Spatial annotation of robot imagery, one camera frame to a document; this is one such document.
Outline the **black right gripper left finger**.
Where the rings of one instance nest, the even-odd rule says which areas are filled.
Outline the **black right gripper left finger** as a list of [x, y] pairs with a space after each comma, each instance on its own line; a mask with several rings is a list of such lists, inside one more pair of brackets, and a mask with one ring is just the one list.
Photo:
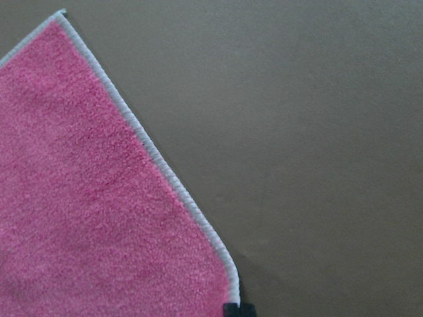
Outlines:
[[237, 317], [237, 304], [225, 303], [223, 305], [223, 317]]

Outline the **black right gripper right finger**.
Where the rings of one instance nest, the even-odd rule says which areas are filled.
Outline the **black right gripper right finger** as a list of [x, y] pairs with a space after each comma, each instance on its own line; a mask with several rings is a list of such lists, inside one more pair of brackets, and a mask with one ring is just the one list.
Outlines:
[[239, 307], [240, 317], [256, 317], [256, 308], [251, 303], [241, 303]]

